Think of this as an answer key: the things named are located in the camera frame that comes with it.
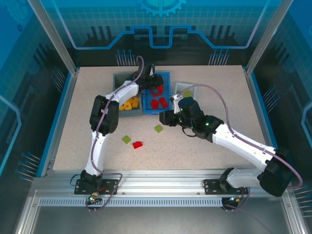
red toy piece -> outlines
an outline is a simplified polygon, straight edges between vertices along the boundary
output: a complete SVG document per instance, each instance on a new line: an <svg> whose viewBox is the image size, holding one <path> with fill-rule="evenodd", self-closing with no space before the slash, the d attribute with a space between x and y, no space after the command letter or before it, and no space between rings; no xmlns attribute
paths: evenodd
<svg viewBox="0 0 312 234"><path fill-rule="evenodd" d="M153 99L153 100L151 101L151 106L152 106L152 109L153 109L153 110L157 110L157 109L158 109L158 106L159 106L159 101Z"/></svg>
<svg viewBox="0 0 312 234"><path fill-rule="evenodd" d="M141 147L141 146L143 146L143 143L141 142L141 141L137 141L137 142L135 142L135 143L133 143L133 147L136 149L136 148L139 148L139 147Z"/></svg>
<svg viewBox="0 0 312 234"><path fill-rule="evenodd" d="M151 90L151 95L152 95L152 97L155 98L155 97L158 97L158 96L162 95L163 92L164 92L164 86L161 85L161 86L159 86L159 87L157 87L157 88L155 88L155 89L152 89L152 90Z"/></svg>
<svg viewBox="0 0 312 234"><path fill-rule="evenodd" d="M161 97L159 99L159 102L160 102L162 108L168 108L169 107L169 104L167 103L167 101L166 101L166 99L164 97Z"/></svg>

blue tray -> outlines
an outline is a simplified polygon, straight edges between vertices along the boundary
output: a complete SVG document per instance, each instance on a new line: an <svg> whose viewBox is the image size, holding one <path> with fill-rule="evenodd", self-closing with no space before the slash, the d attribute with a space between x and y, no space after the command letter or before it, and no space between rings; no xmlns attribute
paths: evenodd
<svg viewBox="0 0 312 234"><path fill-rule="evenodd" d="M158 97L153 97L149 90L144 90L144 95L142 99L143 99L143 111L145 115L158 115L160 112L171 110L172 108L172 104L170 102L170 96L171 96L170 73L169 72L156 72L155 74L162 76L162 78L164 79L164 92L162 95ZM156 99L157 101L159 101L160 98L165 98L167 103L169 104L169 107L162 108L161 104L159 103L158 109L153 110L151 106L151 101L153 99Z"/></svg>

green cube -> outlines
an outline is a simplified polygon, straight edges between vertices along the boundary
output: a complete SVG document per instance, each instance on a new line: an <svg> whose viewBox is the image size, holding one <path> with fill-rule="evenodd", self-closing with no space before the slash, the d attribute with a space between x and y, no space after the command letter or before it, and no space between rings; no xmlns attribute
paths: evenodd
<svg viewBox="0 0 312 234"><path fill-rule="evenodd" d="M125 142L126 144L128 144L131 141L131 138L128 136L124 136L124 138L122 139L123 142Z"/></svg>
<svg viewBox="0 0 312 234"><path fill-rule="evenodd" d="M184 97L185 97L185 98L188 98L188 97L190 97L191 95L192 95L192 93L191 93L190 90L188 90L188 91L186 91L186 92L184 93Z"/></svg>
<svg viewBox="0 0 312 234"><path fill-rule="evenodd" d="M163 128L160 125L157 125L154 129L158 133L160 133L163 130Z"/></svg>

speckled tabletop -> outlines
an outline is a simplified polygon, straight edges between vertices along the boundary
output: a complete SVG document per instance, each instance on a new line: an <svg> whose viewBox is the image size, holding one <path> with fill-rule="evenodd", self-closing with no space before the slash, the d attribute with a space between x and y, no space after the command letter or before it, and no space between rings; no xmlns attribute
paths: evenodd
<svg viewBox="0 0 312 234"><path fill-rule="evenodd" d="M94 98L112 92L113 74L133 72L136 67L82 67L67 114L54 170L82 170L91 147L89 117ZM171 88L176 82L203 83L217 89L224 97L231 126L238 132L264 143L251 95L241 66L157 66L169 71ZM219 97L198 88L196 99L207 115L225 120ZM116 131L108 139L104 168L112 170L183 170L248 168L252 164L230 150L197 137L187 137L180 127L167 127L157 133L158 116L120 118ZM128 135L132 141L122 142ZM134 149L132 143L142 141Z"/></svg>

gear logo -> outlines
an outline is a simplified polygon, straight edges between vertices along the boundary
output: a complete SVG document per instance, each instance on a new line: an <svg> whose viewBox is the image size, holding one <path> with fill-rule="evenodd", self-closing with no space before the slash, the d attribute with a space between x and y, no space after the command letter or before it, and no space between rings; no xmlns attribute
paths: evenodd
<svg viewBox="0 0 312 234"><path fill-rule="evenodd" d="M27 0L0 0L0 7L6 7L11 17L18 24L22 24L27 19L29 13Z"/></svg>
<svg viewBox="0 0 312 234"><path fill-rule="evenodd" d="M147 14L162 17L163 15L169 16L170 13L175 14L176 9L180 10L186 0L137 0L137 2L141 10L145 10Z"/></svg>

